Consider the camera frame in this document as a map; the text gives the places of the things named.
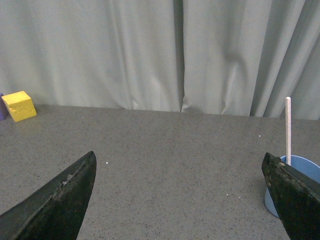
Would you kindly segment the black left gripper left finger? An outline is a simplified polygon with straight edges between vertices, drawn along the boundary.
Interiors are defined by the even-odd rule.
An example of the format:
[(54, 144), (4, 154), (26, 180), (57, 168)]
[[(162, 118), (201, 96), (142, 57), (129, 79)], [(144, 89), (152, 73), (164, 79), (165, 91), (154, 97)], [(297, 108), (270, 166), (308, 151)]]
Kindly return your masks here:
[(92, 195), (97, 170), (86, 153), (0, 216), (2, 240), (75, 240)]

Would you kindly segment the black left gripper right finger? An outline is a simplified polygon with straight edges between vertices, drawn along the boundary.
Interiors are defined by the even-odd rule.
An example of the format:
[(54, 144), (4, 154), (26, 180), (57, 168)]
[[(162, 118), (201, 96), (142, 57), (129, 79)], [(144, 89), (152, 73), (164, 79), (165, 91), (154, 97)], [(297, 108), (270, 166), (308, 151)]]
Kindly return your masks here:
[(262, 173), (275, 210), (291, 240), (320, 238), (320, 184), (267, 152)]

